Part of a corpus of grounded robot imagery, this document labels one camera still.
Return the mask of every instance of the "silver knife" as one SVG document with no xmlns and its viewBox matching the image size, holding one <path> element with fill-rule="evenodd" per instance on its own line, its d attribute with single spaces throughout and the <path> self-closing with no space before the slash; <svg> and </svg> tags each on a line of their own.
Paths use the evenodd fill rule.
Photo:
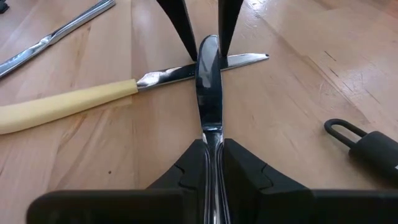
<svg viewBox="0 0 398 224">
<path fill-rule="evenodd" d="M 101 13 L 108 10 L 114 5 L 115 5 L 115 0 L 100 1 L 99 3 L 95 4 L 93 7 L 89 8 L 88 10 L 80 14 L 80 16 L 74 18 L 68 24 L 65 24 L 61 28 L 52 32 L 51 34 L 46 35 L 37 44 L 13 56 L 9 60 L 6 60 L 4 63 L 0 64 L 0 78 L 5 77 L 8 73 L 10 73 L 18 66 L 25 63 L 35 55 L 42 52 L 48 46 L 57 43 L 62 37 L 65 37 L 70 32 L 74 31 L 75 29 L 85 24 L 86 22 L 92 20 L 94 17 L 100 15 Z"/>
<path fill-rule="evenodd" d="M 268 58 L 266 54 L 233 55 L 223 63 L 222 69 L 249 65 Z M 64 118 L 142 90 L 193 78 L 194 75 L 195 64 L 191 64 L 149 72 L 138 82 L 134 79 L 126 80 L 15 105 L 0 106 L 0 134 L 12 133 Z"/>
<path fill-rule="evenodd" d="M 206 144 L 204 221 L 229 224 L 228 201 L 222 170 L 223 86 L 218 37 L 209 35 L 200 45 L 195 75 L 203 142 Z"/>
</svg>

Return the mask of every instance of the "metal utensil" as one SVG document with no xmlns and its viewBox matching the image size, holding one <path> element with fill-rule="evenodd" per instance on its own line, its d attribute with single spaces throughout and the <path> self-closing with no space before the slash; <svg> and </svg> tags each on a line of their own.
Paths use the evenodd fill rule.
<svg viewBox="0 0 398 224">
<path fill-rule="evenodd" d="M 239 54 L 228 56 L 220 65 L 221 71 L 238 68 L 252 63 L 269 59 L 267 54 Z M 190 64 L 182 67 L 168 68 L 156 72 L 145 74 L 137 82 L 138 90 L 148 89 L 155 86 L 177 82 L 193 78 L 195 76 L 196 64 Z"/>
<path fill-rule="evenodd" d="M 205 223 L 230 223 L 221 166 L 223 87 L 216 35 L 209 35 L 200 45 L 195 80 L 203 142 L 207 146 Z"/>
<path fill-rule="evenodd" d="M 115 0 L 102 0 L 99 3 L 95 4 L 93 7 L 89 8 L 85 12 L 83 12 L 80 16 L 74 18 L 68 24 L 62 26 L 56 31 L 52 32 L 49 35 L 46 35 L 43 39 L 41 39 L 37 44 L 29 47 L 23 52 L 13 56 L 9 60 L 0 64 L 0 78 L 5 77 L 8 73 L 16 69 L 18 66 L 22 65 L 38 53 L 42 52 L 48 46 L 51 46 L 57 43 L 62 37 L 65 37 L 70 32 L 74 31 L 84 23 L 90 21 L 92 18 L 100 15 L 104 11 L 108 10 L 112 6 L 114 6 Z"/>
<path fill-rule="evenodd" d="M 244 54 L 228 57 L 227 70 L 268 59 L 265 54 Z M 0 134 L 31 128 L 69 116 L 94 106 L 166 83 L 192 78 L 195 64 L 149 72 L 138 82 L 134 79 L 85 90 L 77 90 L 15 105 L 0 106 Z"/>
</svg>

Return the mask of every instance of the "knife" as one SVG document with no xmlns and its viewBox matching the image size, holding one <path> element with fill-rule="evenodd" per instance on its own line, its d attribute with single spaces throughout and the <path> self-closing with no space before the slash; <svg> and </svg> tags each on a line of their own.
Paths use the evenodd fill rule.
<svg viewBox="0 0 398 224">
<path fill-rule="evenodd" d="M 41 53 L 47 47 L 57 43 L 62 37 L 65 37 L 70 32 L 92 20 L 94 17 L 100 15 L 115 4 L 115 0 L 100 1 L 93 7 L 80 14 L 78 17 L 74 18 L 68 24 L 65 24 L 51 34 L 43 37 L 43 39 L 41 39 L 37 44 L 13 56 L 9 60 L 6 60 L 4 63 L 0 64 L 0 78 L 4 78 L 8 73 L 16 69 L 18 66 L 22 65 L 35 55 Z"/>
<path fill-rule="evenodd" d="M 209 35 L 200 45 L 196 67 L 196 89 L 203 142 L 206 144 L 206 189 L 204 221 L 228 224 L 228 201 L 222 172 L 223 86 L 218 37 Z"/>
<path fill-rule="evenodd" d="M 267 60 L 267 54 L 229 56 L 222 70 Z M 0 106 L 0 134 L 31 128 L 155 86 L 193 78 L 195 64 L 169 68 L 134 79 L 72 91 L 14 105 Z"/>
</svg>

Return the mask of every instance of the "black handle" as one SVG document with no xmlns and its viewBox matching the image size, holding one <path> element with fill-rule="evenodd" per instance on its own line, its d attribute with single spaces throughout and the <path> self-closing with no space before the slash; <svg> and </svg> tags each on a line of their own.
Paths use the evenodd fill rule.
<svg viewBox="0 0 398 224">
<path fill-rule="evenodd" d="M 340 125 L 353 133 L 357 134 L 359 137 L 365 137 L 367 135 L 366 132 L 364 132 L 362 129 L 359 129 L 358 127 L 354 126 L 353 124 L 342 120 L 342 119 L 330 119 L 327 122 L 325 122 L 324 127 L 327 133 L 329 133 L 331 136 L 337 138 L 337 140 L 341 141 L 343 144 L 346 146 L 353 148 L 355 147 L 355 143 L 351 140 L 349 140 L 346 136 L 340 134 L 336 130 L 332 128 L 333 125 Z"/>
</svg>

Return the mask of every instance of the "wooden table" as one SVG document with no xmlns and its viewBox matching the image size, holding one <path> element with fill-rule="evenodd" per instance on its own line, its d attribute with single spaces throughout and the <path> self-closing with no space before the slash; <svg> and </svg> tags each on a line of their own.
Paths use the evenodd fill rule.
<svg viewBox="0 0 398 224">
<path fill-rule="evenodd" d="M 0 15 L 0 62 L 95 0 L 14 0 Z M 197 45 L 217 3 L 187 0 Z M 398 139 L 398 2 L 245 0 L 230 54 L 271 59 L 223 72 L 225 137 L 311 188 L 388 188 L 323 130 L 343 118 Z M 117 0 L 0 81 L 8 105 L 190 63 L 154 0 Z M 201 138 L 193 81 L 174 83 L 0 136 L 0 223 L 62 189 L 143 189 Z"/>
</svg>

